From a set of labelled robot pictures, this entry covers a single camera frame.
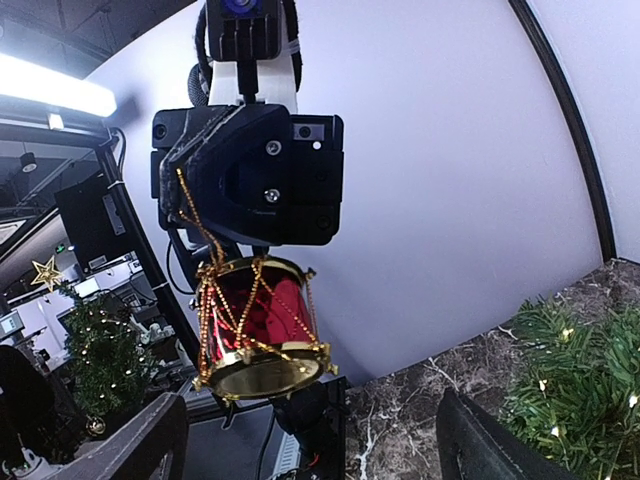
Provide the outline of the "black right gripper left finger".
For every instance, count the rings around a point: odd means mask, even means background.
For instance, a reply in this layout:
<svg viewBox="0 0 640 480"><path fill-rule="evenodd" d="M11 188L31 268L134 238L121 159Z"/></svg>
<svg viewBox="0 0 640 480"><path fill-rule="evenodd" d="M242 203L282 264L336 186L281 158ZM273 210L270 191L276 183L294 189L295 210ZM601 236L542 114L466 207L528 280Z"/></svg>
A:
<svg viewBox="0 0 640 480"><path fill-rule="evenodd" d="M53 479L181 479L189 423L184 398L164 393Z"/></svg>

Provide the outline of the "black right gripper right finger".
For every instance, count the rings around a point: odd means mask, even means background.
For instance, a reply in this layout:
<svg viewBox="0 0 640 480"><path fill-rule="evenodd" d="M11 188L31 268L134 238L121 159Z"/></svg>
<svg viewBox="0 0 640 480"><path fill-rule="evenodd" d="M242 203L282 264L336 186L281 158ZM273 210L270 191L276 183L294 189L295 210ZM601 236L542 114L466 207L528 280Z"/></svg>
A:
<svg viewBox="0 0 640 480"><path fill-rule="evenodd" d="M575 474L531 450L473 400L445 390L436 415L444 479L569 480Z"/></svg>

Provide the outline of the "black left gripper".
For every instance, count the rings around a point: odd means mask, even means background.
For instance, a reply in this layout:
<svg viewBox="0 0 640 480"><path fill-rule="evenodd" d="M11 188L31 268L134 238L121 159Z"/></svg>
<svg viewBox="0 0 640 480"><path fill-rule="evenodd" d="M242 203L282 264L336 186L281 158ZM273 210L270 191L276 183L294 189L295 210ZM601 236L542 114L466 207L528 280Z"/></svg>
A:
<svg viewBox="0 0 640 480"><path fill-rule="evenodd" d="M195 222L254 246L328 244L337 234L344 121L278 104L158 111L152 120L151 195L164 230Z"/></svg>

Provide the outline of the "small green christmas tree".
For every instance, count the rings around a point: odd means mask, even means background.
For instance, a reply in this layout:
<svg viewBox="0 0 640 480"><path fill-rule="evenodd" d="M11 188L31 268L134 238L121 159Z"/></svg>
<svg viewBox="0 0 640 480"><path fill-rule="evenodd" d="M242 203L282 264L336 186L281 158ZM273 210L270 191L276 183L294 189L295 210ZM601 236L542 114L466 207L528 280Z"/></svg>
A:
<svg viewBox="0 0 640 480"><path fill-rule="evenodd" d="M525 302L511 329L519 366L506 428L580 479L638 478L638 307L586 322L554 300Z"/></svg>

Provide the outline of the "red gold drum ornament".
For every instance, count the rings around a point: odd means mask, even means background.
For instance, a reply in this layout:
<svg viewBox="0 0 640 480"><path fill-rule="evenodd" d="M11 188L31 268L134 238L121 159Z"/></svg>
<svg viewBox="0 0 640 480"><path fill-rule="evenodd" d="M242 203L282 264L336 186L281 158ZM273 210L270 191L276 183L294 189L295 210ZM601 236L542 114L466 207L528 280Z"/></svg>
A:
<svg viewBox="0 0 640 480"><path fill-rule="evenodd" d="M195 292L200 347L195 389L225 402L288 397L339 368L319 337L311 292L314 270L267 254L228 259L196 209L183 172L180 217L204 235Z"/></svg>

